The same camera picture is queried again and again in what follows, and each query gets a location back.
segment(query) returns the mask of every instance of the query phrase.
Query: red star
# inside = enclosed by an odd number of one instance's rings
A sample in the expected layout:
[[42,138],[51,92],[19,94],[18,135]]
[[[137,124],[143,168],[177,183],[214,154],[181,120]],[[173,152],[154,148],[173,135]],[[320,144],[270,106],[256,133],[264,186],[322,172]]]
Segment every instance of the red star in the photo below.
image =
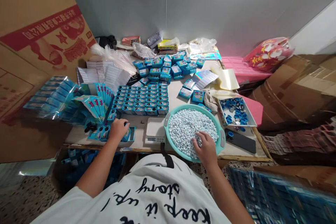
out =
[[61,44],[64,42],[65,44],[68,44],[67,42],[67,37],[65,37],[61,32],[59,32],[58,35],[56,35],[56,37],[59,38],[59,41],[61,42]]

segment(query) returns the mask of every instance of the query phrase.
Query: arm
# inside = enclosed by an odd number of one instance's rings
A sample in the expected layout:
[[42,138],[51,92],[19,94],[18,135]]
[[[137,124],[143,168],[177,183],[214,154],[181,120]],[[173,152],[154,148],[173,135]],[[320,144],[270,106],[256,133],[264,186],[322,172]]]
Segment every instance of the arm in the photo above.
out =
[[77,182],[76,186],[83,192],[96,197],[103,191],[109,175],[114,154],[123,136],[126,134],[130,124],[125,119],[115,119],[111,124],[110,135],[103,149],[99,152],[92,164]]
[[202,146],[198,146],[195,138],[192,139],[192,142],[197,156],[206,169],[217,206],[232,224],[254,224],[251,216],[218,166],[215,141],[208,133],[203,131],[196,134],[200,137]]

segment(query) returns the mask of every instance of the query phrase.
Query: yellow box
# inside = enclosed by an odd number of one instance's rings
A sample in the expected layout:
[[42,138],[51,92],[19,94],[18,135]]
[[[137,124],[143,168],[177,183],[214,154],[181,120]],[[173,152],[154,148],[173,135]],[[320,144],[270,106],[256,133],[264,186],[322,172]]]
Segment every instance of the yellow box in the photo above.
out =
[[170,41],[170,40],[163,40],[157,47],[160,51],[163,51],[163,50],[177,50],[177,45],[162,45],[164,44],[165,42],[167,41]]

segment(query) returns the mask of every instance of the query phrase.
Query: digital scale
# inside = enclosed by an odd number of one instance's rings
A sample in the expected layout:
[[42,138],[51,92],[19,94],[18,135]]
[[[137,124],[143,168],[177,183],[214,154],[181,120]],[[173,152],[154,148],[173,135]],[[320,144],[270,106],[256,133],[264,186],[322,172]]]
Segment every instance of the digital scale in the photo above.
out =
[[166,142],[166,131],[163,127],[164,117],[149,117],[147,122],[145,144]]

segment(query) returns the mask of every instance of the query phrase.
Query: person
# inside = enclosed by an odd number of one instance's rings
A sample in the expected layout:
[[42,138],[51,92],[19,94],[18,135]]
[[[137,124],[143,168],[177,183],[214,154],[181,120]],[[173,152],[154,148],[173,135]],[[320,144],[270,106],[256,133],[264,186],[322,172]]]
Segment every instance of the person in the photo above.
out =
[[254,223],[219,168],[215,142],[205,132],[196,133],[201,147],[192,141],[214,199],[186,163],[167,154],[142,158],[120,182],[103,190],[128,128],[127,120],[116,119],[108,141],[75,187],[32,223]]

